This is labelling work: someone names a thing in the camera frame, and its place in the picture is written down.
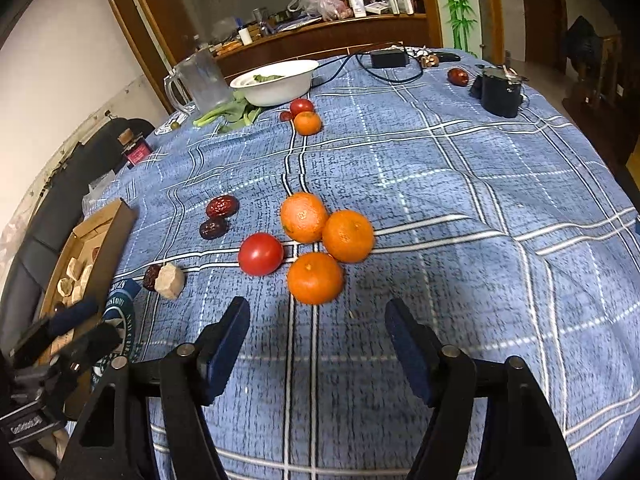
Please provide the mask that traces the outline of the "person left hand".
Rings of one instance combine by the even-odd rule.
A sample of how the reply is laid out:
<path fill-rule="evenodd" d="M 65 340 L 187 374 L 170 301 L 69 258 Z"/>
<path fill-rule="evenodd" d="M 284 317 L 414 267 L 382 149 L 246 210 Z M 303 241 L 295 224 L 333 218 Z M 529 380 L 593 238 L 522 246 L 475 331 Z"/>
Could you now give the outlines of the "person left hand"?
<path fill-rule="evenodd" d="M 14 448 L 14 453 L 33 479 L 53 480 L 65 454 L 70 434 L 66 429 Z"/>

